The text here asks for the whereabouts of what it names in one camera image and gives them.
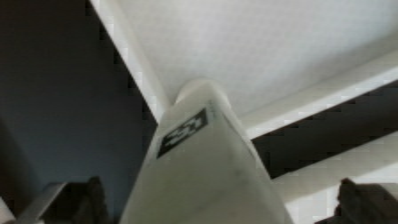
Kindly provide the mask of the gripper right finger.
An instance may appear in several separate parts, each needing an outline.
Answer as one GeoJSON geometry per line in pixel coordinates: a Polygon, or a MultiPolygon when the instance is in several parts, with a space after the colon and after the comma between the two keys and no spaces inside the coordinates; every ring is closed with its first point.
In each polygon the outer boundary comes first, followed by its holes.
{"type": "Polygon", "coordinates": [[[398,224],[398,184],[341,180],[332,224],[398,224]]]}

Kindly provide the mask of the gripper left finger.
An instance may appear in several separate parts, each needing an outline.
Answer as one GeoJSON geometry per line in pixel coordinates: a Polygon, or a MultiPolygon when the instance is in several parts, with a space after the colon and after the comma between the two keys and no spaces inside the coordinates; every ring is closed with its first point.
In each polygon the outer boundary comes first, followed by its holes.
{"type": "Polygon", "coordinates": [[[49,183],[14,224],[110,224],[99,177],[85,182],[49,183]]]}

